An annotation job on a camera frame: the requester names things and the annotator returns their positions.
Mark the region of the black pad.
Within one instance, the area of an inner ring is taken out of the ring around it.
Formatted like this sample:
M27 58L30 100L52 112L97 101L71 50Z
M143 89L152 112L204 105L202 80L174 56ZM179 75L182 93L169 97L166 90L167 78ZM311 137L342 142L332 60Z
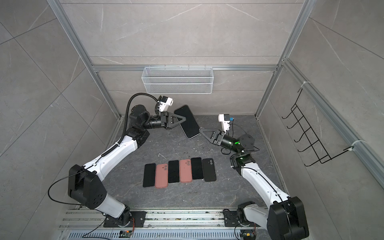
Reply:
M181 106L174 110L174 113L186 118L186 121L181 123L181 128L188 139L192 139L200 134L200 126L188 105Z
M193 180L202 180L204 178L202 158L191 158L191 166Z

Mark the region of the black phone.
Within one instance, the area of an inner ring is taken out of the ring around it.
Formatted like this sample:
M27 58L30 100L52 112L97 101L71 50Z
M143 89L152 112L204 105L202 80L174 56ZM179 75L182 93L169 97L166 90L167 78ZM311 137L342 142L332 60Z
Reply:
M156 164L146 164L144 168L143 187L153 187L156 180Z
M179 183L180 182L180 162L179 160L168 162L168 183Z

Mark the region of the pink phone case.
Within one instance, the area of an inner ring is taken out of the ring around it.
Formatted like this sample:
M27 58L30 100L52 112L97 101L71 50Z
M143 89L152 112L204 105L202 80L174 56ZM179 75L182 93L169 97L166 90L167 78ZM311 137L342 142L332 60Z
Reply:
M168 164L160 164L156 166L155 188L163 189L168 186Z

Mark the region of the black phone case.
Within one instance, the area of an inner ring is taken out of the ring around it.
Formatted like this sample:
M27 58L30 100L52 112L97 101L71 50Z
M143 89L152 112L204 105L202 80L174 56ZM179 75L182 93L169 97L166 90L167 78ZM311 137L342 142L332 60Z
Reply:
M217 176L214 160L212 158L202 159L202 167L205 182L215 182Z

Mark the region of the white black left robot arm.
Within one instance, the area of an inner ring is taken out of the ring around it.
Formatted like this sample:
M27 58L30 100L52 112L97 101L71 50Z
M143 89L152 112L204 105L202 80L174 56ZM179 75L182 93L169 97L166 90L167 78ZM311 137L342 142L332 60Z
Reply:
M130 208L107 193L103 180L126 156L140 148L150 129L172 129L186 117L169 112L150 115L143 105L136 105L127 116L122 137L112 147L83 166L69 170L68 195L91 210L98 210L120 227L131 221Z

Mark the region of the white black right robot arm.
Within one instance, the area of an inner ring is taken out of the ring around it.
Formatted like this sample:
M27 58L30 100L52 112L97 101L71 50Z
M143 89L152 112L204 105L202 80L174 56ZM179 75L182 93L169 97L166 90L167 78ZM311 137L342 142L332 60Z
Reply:
M249 134L231 137L221 130L200 129L211 144L233 151L231 167L246 179L262 197L266 207L247 202L238 207L238 216L268 231L273 240L302 240L310 235L305 208L298 197L290 197L261 170L252 153L257 150Z

